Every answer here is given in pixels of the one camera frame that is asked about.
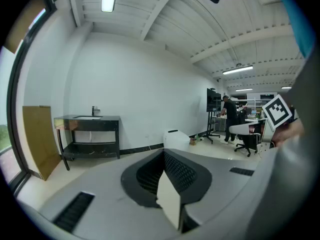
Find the black display screen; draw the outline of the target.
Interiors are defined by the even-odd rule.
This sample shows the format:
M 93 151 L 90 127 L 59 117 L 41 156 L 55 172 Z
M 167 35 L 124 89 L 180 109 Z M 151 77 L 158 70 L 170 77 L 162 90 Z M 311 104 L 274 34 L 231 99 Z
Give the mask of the black display screen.
M 221 110 L 221 94 L 217 93 L 212 89 L 207 89 L 207 102 L 206 102 L 206 111 L 207 112 L 216 112 Z

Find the white office chair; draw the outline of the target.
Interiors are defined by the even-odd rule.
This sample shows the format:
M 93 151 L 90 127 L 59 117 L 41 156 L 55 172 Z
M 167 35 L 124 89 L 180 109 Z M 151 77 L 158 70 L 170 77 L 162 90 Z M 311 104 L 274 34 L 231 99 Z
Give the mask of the white office chair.
M 256 154 L 258 145 L 261 143 L 261 125 L 258 122 L 249 122 L 234 125 L 229 128 L 230 133 L 237 135 L 240 143 L 236 143 L 235 152 L 238 150 L 246 150 L 247 157 L 251 156 L 251 150 Z

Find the tall brown cardboard sheet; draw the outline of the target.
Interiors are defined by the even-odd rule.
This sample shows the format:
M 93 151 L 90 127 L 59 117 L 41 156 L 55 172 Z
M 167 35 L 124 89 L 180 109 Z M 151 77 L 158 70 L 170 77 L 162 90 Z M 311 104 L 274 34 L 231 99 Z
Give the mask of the tall brown cardboard sheet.
M 23 106 L 24 130 L 40 178 L 46 181 L 61 161 L 50 106 Z

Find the black vanity table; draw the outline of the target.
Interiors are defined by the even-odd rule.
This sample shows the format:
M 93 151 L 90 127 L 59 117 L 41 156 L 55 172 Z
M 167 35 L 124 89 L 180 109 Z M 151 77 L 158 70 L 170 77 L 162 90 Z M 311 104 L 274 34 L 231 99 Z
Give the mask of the black vanity table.
M 106 159 L 116 157 L 120 159 L 120 116 L 98 116 L 100 120 L 76 120 L 73 117 L 79 115 L 64 115 L 54 118 L 54 128 L 56 129 L 58 145 L 61 158 L 67 171 L 70 170 L 68 160 L 74 159 Z M 71 133 L 71 142 L 63 147 L 61 131 Z M 100 142 L 78 142 L 75 139 L 75 132 L 113 132 L 114 141 Z

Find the white office desk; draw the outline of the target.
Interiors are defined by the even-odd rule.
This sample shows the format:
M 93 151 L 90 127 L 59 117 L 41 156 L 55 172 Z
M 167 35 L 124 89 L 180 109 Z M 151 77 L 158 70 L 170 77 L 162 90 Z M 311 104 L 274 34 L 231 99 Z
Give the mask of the white office desk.
M 227 116 L 213 116 L 212 119 L 211 119 L 211 122 L 212 123 L 215 123 L 215 122 L 220 122 L 220 121 L 226 121 L 227 120 Z M 245 118 L 244 119 L 244 123 L 261 123 L 263 121 L 265 121 L 266 118 L 262 118 L 262 119 L 258 119 L 258 118 Z M 236 125 L 239 125 L 241 124 L 241 120 L 239 119 L 239 117 L 237 117 L 236 119 L 233 119 L 231 120 L 233 121 Z

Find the black window frame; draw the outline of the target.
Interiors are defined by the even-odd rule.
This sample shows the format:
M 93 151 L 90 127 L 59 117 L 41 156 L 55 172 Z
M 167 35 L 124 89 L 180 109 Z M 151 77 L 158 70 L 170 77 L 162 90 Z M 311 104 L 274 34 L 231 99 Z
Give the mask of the black window frame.
M 8 186 L 14 197 L 17 197 L 22 187 L 27 180 L 31 177 L 27 160 L 22 150 L 18 134 L 17 124 L 17 109 L 16 100 L 18 92 L 18 81 L 20 78 L 23 62 L 27 56 L 27 53 L 33 43 L 36 35 L 40 31 L 41 27 L 46 23 L 50 16 L 57 10 L 55 4 L 50 1 L 45 3 L 46 12 L 40 16 L 36 23 L 28 31 L 26 37 L 23 39 L 20 48 L 17 50 L 17 55 L 13 62 L 12 70 L 9 77 L 8 90 L 7 90 L 7 108 L 6 115 L 8 119 L 8 133 L 11 142 L 11 147 L 14 152 L 17 163 L 20 167 L 20 172 L 9 182 Z

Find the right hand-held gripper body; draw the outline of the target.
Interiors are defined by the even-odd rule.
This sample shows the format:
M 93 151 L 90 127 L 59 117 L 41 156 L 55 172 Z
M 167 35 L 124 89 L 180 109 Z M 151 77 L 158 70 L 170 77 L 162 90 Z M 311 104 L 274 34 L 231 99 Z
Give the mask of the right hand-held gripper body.
M 265 114 L 262 142 L 271 142 L 276 129 L 286 123 L 293 114 L 280 94 L 262 106 L 262 111 Z

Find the person's right hand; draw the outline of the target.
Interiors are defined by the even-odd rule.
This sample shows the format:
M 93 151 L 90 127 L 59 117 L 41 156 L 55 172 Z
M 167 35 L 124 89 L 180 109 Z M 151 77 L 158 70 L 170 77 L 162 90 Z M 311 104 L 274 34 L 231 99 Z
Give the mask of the person's right hand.
M 300 119 L 296 119 L 295 121 L 279 126 L 272 137 L 272 142 L 276 147 L 280 147 L 286 140 L 296 137 L 302 136 L 305 133 L 304 126 Z

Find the person's blue shirt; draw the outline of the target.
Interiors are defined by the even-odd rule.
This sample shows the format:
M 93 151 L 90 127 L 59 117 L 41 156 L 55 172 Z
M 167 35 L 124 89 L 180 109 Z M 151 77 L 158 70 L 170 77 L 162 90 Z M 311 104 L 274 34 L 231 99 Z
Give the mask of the person's blue shirt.
M 316 43 L 316 33 L 295 0 L 282 0 L 293 29 L 295 41 L 300 53 L 308 58 Z

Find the black office chair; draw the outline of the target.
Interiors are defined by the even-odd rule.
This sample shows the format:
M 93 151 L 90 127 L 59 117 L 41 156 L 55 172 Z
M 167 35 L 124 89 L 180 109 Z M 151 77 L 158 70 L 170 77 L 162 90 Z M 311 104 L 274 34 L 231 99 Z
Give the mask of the black office chair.
M 247 111 L 242 109 L 238 112 L 238 124 L 242 125 L 246 123 L 246 119 L 248 118 Z

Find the brown window cover panel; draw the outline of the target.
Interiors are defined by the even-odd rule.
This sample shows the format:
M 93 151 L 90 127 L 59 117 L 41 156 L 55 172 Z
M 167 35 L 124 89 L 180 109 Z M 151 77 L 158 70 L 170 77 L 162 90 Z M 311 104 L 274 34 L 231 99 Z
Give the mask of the brown window cover panel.
M 16 53 L 20 41 L 25 38 L 27 32 L 29 31 L 30 25 L 45 7 L 46 6 L 43 0 L 33 0 L 24 7 L 6 37 L 4 42 L 4 47 L 6 49 L 13 54 Z

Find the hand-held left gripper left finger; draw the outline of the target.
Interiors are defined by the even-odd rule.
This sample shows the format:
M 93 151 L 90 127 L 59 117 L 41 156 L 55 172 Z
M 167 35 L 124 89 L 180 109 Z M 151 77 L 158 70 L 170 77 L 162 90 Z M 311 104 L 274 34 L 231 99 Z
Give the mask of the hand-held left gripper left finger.
M 160 208 L 138 205 L 122 188 L 121 175 L 130 165 L 150 156 L 126 158 L 90 168 L 53 194 L 36 210 L 18 201 L 28 218 L 53 240 L 173 240 L 180 235 Z M 54 224 L 54 219 L 80 193 L 93 196 L 72 232 Z

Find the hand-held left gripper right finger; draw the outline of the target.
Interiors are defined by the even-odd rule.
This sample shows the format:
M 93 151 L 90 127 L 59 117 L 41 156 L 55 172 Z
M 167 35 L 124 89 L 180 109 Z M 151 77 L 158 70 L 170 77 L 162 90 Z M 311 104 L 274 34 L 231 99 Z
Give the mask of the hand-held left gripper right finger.
M 259 206 L 271 179 L 277 149 L 267 151 L 259 162 L 229 160 L 165 149 L 208 170 L 210 186 L 203 197 L 185 204 L 183 218 L 191 228 L 165 240 L 263 240 L 258 226 Z

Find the white toilet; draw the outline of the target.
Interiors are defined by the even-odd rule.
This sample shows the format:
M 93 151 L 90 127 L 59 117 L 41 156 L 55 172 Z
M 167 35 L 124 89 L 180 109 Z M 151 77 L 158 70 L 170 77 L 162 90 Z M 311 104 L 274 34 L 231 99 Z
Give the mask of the white toilet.
M 163 146 L 165 149 L 177 149 L 187 151 L 190 145 L 190 137 L 177 129 L 166 130 L 163 134 Z

